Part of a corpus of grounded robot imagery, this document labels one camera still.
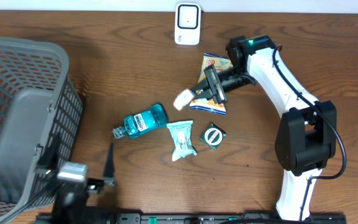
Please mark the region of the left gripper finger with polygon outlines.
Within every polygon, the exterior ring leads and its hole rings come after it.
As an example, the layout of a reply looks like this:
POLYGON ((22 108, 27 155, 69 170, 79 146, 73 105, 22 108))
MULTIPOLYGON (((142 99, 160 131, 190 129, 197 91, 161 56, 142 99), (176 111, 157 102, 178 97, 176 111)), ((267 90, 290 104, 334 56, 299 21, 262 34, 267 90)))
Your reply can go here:
POLYGON ((61 143, 61 134, 52 139, 51 145, 44 150, 43 155, 37 163, 38 170, 56 170, 58 167, 58 150, 61 143))
POLYGON ((110 187, 113 187, 114 184, 115 184, 113 147, 114 147, 114 144, 111 143, 110 147, 109 147, 109 150, 108 150, 108 156, 107 156, 106 163, 105 163, 105 166, 104 166, 104 171, 103 171, 104 184, 108 185, 110 187))

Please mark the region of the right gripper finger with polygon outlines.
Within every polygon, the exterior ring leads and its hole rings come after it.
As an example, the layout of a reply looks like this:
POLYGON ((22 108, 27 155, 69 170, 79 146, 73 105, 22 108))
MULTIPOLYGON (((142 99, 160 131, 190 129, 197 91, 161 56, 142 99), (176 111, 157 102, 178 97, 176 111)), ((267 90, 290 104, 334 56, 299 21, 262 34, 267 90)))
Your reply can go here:
POLYGON ((194 97, 194 100, 205 98, 206 100, 215 100, 216 96, 210 91, 202 91, 194 97))
POLYGON ((210 87, 207 78, 202 79, 199 81, 194 87, 191 88, 193 93, 209 93, 210 87))

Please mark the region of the yellow snack bag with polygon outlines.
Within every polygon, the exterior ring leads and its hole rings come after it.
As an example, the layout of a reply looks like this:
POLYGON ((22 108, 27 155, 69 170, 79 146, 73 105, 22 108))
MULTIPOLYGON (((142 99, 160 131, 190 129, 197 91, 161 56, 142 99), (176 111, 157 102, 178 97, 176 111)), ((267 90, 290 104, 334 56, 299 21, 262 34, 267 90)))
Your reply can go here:
MULTIPOLYGON (((205 52, 203 55, 203 62, 201 64, 200 77, 197 83, 205 79, 205 74, 203 70, 210 65, 214 65, 217 72, 222 72, 232 67, 232 63, 227 57, 205 52)), ((226 109, 223 104, 217 104, 213 100, 207 100, 205 98, 193 100, 190 103, 190 109, 206 111, 214 114, 226 115, 226 109)))

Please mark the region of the green square packet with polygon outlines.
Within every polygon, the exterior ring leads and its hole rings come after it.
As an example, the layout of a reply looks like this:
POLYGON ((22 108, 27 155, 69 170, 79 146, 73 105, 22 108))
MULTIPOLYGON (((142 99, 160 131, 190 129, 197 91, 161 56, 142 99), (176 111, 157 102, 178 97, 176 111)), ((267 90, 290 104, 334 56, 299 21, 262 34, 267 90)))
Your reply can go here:
POLYGON ((211 123, 201 135, 200 141, 205 143, 212 150, 216 151, 226 137, 227 133, 225 131, 216 126, 214 123, 211 123))

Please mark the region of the green wet wipes pack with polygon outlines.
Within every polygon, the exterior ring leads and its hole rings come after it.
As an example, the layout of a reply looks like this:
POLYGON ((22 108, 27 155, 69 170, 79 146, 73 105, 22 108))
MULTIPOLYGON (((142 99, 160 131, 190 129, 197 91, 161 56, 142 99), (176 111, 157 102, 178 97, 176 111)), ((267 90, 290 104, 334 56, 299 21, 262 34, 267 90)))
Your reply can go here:
POLYGON ((172 154, 172 161, 177 161, 181 158, 193 154, 197 155, 197 151, 194 149, 191 143, 191 130, 193 120, 177 121, 174 123, 168 123, 167 128, 170 131, 175 148, 172 154))

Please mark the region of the blue mouthwash bottle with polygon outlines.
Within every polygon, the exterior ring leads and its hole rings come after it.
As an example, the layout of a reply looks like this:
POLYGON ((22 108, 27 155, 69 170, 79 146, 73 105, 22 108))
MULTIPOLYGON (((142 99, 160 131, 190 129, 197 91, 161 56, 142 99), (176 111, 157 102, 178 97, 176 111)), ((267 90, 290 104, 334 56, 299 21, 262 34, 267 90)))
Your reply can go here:
POLYGON ((115 139, 125 136, 136 139, 155 129, 164 128, 167 123, 167 114, 163 106, 157 103, 141 113, 127 116, 123 125, 113 128, 111 133, 115 139))

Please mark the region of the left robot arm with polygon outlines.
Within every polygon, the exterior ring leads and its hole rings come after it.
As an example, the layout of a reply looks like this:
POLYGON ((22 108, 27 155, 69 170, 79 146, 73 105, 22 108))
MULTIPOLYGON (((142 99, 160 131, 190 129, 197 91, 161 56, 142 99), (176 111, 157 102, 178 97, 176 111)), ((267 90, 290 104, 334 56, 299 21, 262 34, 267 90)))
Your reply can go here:
POLYGON ((52 143, 44 150, 37 163, 37 170, 49 175, 43 194, 54 194, 55 202, 52 212, 39 215, 36 223, 80 223, 108 224, 115 223, 116 217, 110 211, 87 206, 91 194, 99 194, 102 189, 115 184, 113 145, 110 145, 104 165, 103 178, 88 177, 85 164, 65 162, 58 166, 58 150, 61 137, 57 134, 52 143))

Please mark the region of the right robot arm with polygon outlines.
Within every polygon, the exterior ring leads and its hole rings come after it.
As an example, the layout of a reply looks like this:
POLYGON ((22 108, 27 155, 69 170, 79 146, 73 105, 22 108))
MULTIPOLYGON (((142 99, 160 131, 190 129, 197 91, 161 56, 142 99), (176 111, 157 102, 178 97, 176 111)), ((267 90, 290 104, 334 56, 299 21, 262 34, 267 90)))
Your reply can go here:
POLYGON ((259 84, 280 117, 275 153, 284 175, 275 209, 281 220, 305 222, 312 219, 314 185, 323 179, 321 173, 341 143, 337 110, 331 101, 320 102, 303 88, 282 62, 280 50, 267 35, 231 39, 226 53, 232 67, 221 72, 206 67, 206 78, 184 92, 185 103, 201 98, 225 103, 227 92, 259 84))

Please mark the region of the white barcode scanner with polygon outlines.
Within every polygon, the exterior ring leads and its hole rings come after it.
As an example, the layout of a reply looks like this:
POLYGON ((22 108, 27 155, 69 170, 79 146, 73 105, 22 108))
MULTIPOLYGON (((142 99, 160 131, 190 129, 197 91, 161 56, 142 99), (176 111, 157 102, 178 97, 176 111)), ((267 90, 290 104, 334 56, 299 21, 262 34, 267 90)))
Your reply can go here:
POLYGON ((176 6, 174 39, 178 45, 198 45, 201 35, 201 7, 181 2, 176 6))

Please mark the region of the grey plastic shopping basket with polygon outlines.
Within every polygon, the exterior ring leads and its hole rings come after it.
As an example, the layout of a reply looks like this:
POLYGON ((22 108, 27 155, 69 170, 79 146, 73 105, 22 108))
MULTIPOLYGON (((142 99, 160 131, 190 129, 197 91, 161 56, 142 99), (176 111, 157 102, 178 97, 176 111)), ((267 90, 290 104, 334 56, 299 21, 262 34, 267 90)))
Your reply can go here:
POLYGON ((57 44, 0 37, 0 222, 54 200, 36 166, 55 138, 58 165, 71 157, 83 104, 69 66, 57 44))

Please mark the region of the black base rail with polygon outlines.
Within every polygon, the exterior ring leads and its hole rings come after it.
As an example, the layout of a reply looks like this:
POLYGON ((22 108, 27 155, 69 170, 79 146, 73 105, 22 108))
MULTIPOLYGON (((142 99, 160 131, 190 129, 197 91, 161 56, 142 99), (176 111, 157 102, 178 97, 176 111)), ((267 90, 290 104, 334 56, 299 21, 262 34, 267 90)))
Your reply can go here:
POLYGON ((242 215, 142 215, 139 213, 120 213, 86 219, 74 223, 111 223, 111 224, 217 224, 217 223, 319 223, 346 224, 345 215, 327 213, 314 214, 303 221, 282 220, 272 212, 245 212, 242 215))

